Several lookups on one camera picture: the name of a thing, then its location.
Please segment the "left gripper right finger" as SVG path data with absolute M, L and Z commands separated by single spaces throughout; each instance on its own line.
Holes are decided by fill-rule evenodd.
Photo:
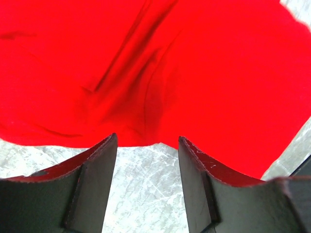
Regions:
M 180 137 L 178 159 L 191 233 L 308 233 L 311 179 L 262 181 L 239 173 Z

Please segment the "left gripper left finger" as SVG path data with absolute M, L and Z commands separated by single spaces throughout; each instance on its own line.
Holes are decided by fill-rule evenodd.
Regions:
M 0 181 L 3 233 L 100 233 L 103 228 L 118 139 L 30 176 Z

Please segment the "red t shirt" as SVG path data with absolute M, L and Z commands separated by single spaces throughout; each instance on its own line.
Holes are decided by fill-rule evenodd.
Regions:
M 260 178 L 311 116 L 311 33 L 277 0 L 3 0 L 0 136 L 185 136 Z

